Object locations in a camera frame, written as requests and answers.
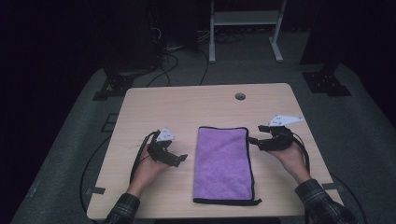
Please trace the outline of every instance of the floor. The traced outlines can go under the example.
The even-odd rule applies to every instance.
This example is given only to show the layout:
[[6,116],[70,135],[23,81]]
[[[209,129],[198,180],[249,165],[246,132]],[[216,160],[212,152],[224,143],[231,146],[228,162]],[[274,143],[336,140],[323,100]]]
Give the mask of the floor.
[[[359,200],[368,223],[393,223],[396,219],[396,131],[365,91],[359,77],[342,64],[336,70],[351,96],[330,97],[312,93],[302,72],[318,71],[321,64],[299,65],[309,33],[281,32],[278,39],[284,62],[277,63],[268,42],[269,33],[245,35],[232,44],[217,44],[217,61],[207,64],[208,44],[201,51],[183,49],[163,57],[162,70],[138,77],[135,88],[247,83],[288,83],[303,110],[318,148],[331,173],[338,176],[339,193],[364,223]],[[84,208],[89,204],[112,124],[107,118],[117,114],[122,97],[94,101],[106,81],[102,69],[76,100],[48,157],[12,223],[92,223]],[[303,217],[281,217],[281,223],[304,223]],[[153,220],[138,220],[152,223]]]

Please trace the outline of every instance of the hand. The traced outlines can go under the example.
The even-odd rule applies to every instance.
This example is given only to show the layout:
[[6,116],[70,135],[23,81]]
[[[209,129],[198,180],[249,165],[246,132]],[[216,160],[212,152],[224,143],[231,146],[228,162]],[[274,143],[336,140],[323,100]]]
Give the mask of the hand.
[[285,150],[268,151],[268,153],[279,159],[285,170],[299,185],[312,178],[305,168],[303,152],[296,143],[292,143]]
[[143,149],[140,163],[134,173],[134,179],[126,191],[137,198],[140,197],[145,187],[148,186],[160,172],[169,167],[169,165],[165,163],[156,162],[150,158],[148,147],[149,145],[146,145]]

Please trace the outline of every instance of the purple towel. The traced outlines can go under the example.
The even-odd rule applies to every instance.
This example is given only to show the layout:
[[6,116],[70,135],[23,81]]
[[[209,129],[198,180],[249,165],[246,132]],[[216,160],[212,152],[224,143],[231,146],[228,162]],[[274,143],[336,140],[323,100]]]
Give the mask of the purple towel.
[[195,155],[195,203],[257,205],[248,129],[201,127]]

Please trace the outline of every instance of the cable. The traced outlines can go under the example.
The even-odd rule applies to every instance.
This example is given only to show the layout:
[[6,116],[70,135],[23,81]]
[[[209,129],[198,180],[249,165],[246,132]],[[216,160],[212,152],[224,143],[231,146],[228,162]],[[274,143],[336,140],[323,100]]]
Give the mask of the cable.
[[245,34],[240,34],[241,37],[237,35],[229,35],[229,34],[218,34],[215,37],[215,41],[217,44],[233,44],[245,39]]
[[198,31],[198,43],[203,42],[204,40],[210,37],[210,31]]
[[[279,134],[286,138],[289,138],[291,141],[293,141],[294,143],[296,143],[298,145],[298,147],[301,149],[301,151],[304,154],[304,163],[305,163],[306,171],[308,171],[308,173],[310,174],[311,168],[310,168],[310,164],[309,164],[309,155],[308,155],[308,152],[306,151],[304,142],[301,139],[301,137],[299,135],[297,135],[296,133],[291,133],[292,136],[285,134],[285,133],[275,133],[275,134]],[[305,220],[305,224],[309,224],[309,213],[308,213],[308,210],[306,210],[306,209],[304,210],[304,220]]]
[[152,79],[152,80],[148,83],[148,85],[147,85],[146,87],[148,87],[149,85],[151,85],[151,83],[154,82],[157,78],[159,78],[159,77],[161,77],[161,76],[163,76],[163,75],[167,75],[168,72],[174,70],[174,69],[177,67],[177,65],[178,65],[178,58],[177,58],[176,56],[172,55],[172,54],[167,54],[167,55],[170,56],[170,57],[172,57],[172,58],[174,58],[174,59],[176,60],[175,65],[174,65],[173,67],[171,67],[171,69],[169,69],[168,71],[164,71],[163,73],[159,74],[159,75],[156,76],[154,79]]
[[149,135],[147,135],[145,137],[145,139],[143,140],[142,145],[139,148],[139,151],[137,151],[137,155],[136,158],[134,159],[134,166],[132,167],[132,171],[131,171],[131,176],[129,178],[129,183],[132,182],[132,180],[134,179],[134,173],[136,172],[137,166],[139,165],[139,163],[144,160],[145,158],[143,158],[142,160],[140,160],[140,157],[142,156],[143,153],[143,149],[145,149],[146,144],[148,143],[149,138],[154,135],[155,132],[150,133]]
[[148,157],[150,157],[150,155],[148,155],[145,158],[143,158],[142,160],[140,160],[139,163],[142,162],[143,160],[147,159]]
[[82,206],[82,209],[84,210],[85,213],[87,213],[87,208],[85,207],[84,201],[82,200],[82,183],[83,183],[83,180],[84,180],[85,172],[87,172],[88,166],[90,165],[90,163],[91,163],[93,157],[96,155],[96,153],[99,151],[99,149],[105,144],[105,142],[107,142],[107,140],[110,139],[110,137],[111,137],[111,135],[110,135],[109,137],[107,137],[107,138],[99,145],[99,147],[97,147],[96,150],[92,153],[90,159],[88,160],[88,162],[87,162],[87,164],[85,165],[85,168],[84,168],[84,170],[83,170],[83,172],[82,172],[81,179],[79,180],[79,201],[80,201],[81,206]]
[[361,210],[361,216],[363,217],[364,223],[367,224],[367,216],[364,213],[363,207],[361,206],[361,203],[358,200],[358,197],[353,193],[353,191],[347,186],[347,184],[342,181],[337,175],[333,174],[332,172],[329,172],[332,177],[337,179],[346,189],[349,191],[350,195],[352,195],[353,199],[355,200],[356,204],[358,205],[359,209]]
[[184,49],[186,46],[178,46],[178,47],[172,47],[172,48],[166,48],[164,54],[169,54],[169,53],[174,53],[178,50]]
[[160,67],[161,67],[161,70],[163,70],[163,72],[165,73],[166,78],[168,79],[168,84],[166,86],[172,86],[171,78],[169,77],[168,72],[163,69],[163,64],[162,63],[160,64]]
[[204,78],[205,78],[205,76],[206,76],[207,69],[209,68],[209,59],[207,58],[207,55],[206,55],[201,49],[198,49],[198,50],[201,51],[201,53],[204,54],[205,59],[206,59],[206,69],[205,69],[204,75],[203,75],[202,78],[201,78],[201,81],[199,82],[199,85],[201,86],[202,83],[203,83],[203,81],[204,81]]
[[158,31],[158,37],[157,37],[157,40],[160,40],[161,39],[161,36],[162,36],[162,33],[161,33],[161,30],[160,29],[158,29],[157,27],[151,27],[151,30],[156,30],[156,31]]

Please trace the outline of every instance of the plaid sleeve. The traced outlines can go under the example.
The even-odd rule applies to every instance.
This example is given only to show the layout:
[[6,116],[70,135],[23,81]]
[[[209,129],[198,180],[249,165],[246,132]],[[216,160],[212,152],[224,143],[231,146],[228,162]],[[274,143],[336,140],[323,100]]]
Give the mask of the plaid sleeve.
[[314,223],[358,223],[353,214],[333,201],[315,179],[305,181],[295,192]]
[[111,209],[104,224],[130,224],[134,222],[134,215],[139,207],[140,200],[132,194],[124,193]]

